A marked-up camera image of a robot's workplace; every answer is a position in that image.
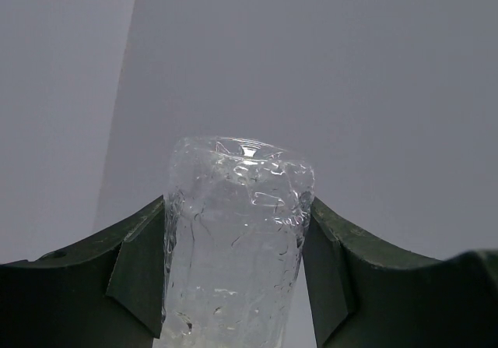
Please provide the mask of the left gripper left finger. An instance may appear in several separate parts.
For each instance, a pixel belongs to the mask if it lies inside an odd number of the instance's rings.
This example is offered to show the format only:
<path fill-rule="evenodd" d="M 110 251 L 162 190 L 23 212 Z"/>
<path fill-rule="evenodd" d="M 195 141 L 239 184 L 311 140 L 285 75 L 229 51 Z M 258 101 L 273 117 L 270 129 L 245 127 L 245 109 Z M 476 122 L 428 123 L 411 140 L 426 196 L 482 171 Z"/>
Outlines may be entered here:
<path fill-rule="evenodd" d="M 163 325 L 165 203 L 1 266 L 3 347 L 151 347 Z"/>

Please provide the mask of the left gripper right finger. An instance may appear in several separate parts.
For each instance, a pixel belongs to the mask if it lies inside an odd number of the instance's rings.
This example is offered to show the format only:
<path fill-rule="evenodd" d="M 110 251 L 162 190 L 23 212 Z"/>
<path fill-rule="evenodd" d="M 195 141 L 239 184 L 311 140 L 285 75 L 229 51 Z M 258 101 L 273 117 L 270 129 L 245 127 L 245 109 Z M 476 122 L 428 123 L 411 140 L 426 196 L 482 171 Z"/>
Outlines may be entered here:
<path fill-rule="evenodd" d="M 319 347 L 495 347 L 497 253 L 438 260 L 311 206 L 303 263 Z"/>

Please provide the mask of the clear bottle white cap front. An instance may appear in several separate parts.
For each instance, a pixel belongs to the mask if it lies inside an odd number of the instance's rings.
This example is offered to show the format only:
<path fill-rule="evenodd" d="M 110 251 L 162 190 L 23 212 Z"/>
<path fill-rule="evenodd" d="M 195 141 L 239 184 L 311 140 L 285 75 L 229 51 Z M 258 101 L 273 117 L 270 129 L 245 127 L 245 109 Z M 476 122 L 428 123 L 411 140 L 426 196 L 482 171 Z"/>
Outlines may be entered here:
<path fill-rule="evenodd" d="M 166 314 L 157 347 L 281 347 L 314 200 L 304 156 L 190 136 L 167 183 Z"/>

